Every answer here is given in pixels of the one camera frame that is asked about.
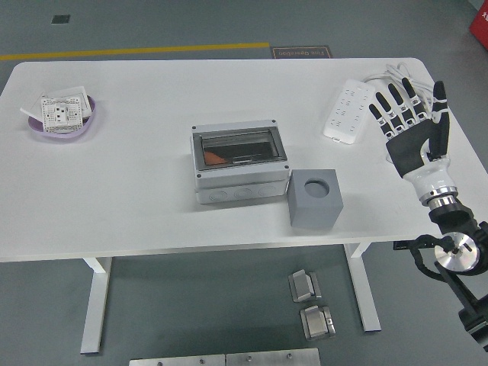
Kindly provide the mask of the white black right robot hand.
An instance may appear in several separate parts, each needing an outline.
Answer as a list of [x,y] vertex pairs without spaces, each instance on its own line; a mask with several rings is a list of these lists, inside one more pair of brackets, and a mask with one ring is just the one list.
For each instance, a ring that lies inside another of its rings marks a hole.
[[397,109],[380,92],[375,95],[379,105],[369,105],[387,138],[390,161],[399,176],[413,185],[422,205],[439,197],[456,197],[458,188],[448,174],[450,114],[444,83],[434,84],[431,111],[424,108],[408,78],[402,79],[402,86],[410,104],[390,83],[388,90]]

